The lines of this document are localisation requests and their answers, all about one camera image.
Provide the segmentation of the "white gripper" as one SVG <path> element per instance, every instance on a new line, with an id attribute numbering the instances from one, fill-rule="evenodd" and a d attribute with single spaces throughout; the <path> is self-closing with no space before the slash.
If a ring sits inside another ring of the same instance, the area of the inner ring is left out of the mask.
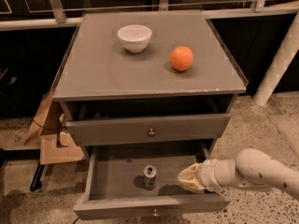
<path id="1" fill-rule="evenodd" d="M 194 190 L 217 191 L 233 187 L 237 181 L 235 160 L 211 159 L 200 164 L 194 163 L 178 174 L 178 181 L 184 187 Z"/>

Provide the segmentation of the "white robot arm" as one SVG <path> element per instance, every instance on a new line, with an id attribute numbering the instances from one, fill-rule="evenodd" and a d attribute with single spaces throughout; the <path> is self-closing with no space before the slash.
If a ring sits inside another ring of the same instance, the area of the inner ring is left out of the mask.
<path id="1" fill-rule="evenodd" d="M 256 105 L 267 103 L 298 50 L 299 13 L 253 97 Z M 231 159 L 195 163 L 179 173 L 178 181 L 189 189 L 209 191 L 226 187 L 252 191 L 276 188 L 299 200 L 299 172 L 254 148 L 243 149 Z"/>

